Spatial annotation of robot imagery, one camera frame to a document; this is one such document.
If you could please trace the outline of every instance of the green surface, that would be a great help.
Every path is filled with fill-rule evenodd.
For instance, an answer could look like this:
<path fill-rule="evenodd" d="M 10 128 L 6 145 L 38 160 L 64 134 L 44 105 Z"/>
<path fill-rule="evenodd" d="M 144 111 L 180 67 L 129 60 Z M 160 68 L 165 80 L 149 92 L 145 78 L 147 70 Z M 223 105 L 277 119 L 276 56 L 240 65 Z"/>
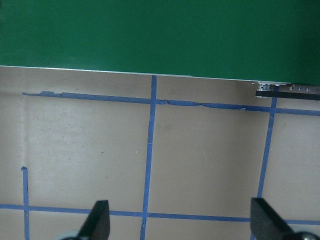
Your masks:
<path fill-rule="evenodd" d="M 0 65 L 320 85 L 320 1 L 2 0 Z"/>

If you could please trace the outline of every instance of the green panel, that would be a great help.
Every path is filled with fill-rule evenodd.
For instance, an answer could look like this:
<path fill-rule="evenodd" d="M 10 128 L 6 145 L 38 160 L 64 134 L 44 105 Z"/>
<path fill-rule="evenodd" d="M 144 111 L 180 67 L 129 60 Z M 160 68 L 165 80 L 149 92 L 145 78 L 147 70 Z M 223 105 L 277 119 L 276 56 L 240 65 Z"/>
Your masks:
<path fill-rule="evenodd" d="M 2 0 L 0 65 L 320 85 L 320 1 Z"/>

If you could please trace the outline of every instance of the grid square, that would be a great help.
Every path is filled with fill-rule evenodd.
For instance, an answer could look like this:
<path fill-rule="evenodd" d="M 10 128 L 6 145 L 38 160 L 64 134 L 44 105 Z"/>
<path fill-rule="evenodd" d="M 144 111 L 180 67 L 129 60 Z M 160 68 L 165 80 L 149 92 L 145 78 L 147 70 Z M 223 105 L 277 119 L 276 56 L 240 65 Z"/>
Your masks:
<path fill-rule="evenodd" d="M 0 66 L 1 91 L 42 91 L 150 98 L 151 76 L 111 72 Z"/>
<path fill-rule="evenodd" d="M 320 220 L 320 121 L 276 114 L 263 197 L 285 219 Z"/>
<path fill-rule="evenodd" d="M 28 98 L 31 206 L 140 212 L 148 104 Z"/>
<path fill-rule="evenodd" d="M 257 85 L 250 81 L 158 76 L 157 98 L 197 103 L 270 107 L 270 98 L 255 97 Z"/>
<path fill-rule="evenodd" d="M 248 222 L 148 218 L 146 240 L 250 239 Z"/>
<path fill-rule="evenodd" d="M 0 209 L 0 239 L 25 239 L 24 211 Z"/>
<path fill-rule="evenodd" d="M 320 111 L 319 101 L 315 100 L 278 98 L 277 107 L 281 109 L 303 109 Z"/>
<path fill-rule="evenodd" d="M 31 211 L 30 239 L 54 240 L 63 234 L 75 233 L 80 230 L 87 216 L 87 214 L 77 213 Z M 108 239 L 138 240 L 140 225 L 140 217 L 110 216 L 110 236 Z"/>
<path fill-rule="evenodd" d="M 25 98 L 0 94 L 0 204 L 23 205 L 21 167 L 26 157 Z"/>
<path fill-rule="evenodd" d="M 157 106 L 148 211 L 248 217 L 268 120 L 266 112 Z"/>

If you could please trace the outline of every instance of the green board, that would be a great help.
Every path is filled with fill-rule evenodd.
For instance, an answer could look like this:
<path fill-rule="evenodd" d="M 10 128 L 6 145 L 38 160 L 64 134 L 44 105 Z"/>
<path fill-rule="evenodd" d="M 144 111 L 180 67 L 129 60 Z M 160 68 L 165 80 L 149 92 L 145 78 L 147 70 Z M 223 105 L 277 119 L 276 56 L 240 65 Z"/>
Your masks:
<path fill-rule="evenodd" d="M 319 0 L 1 5 L 1 66 L 320 85 Z"/>

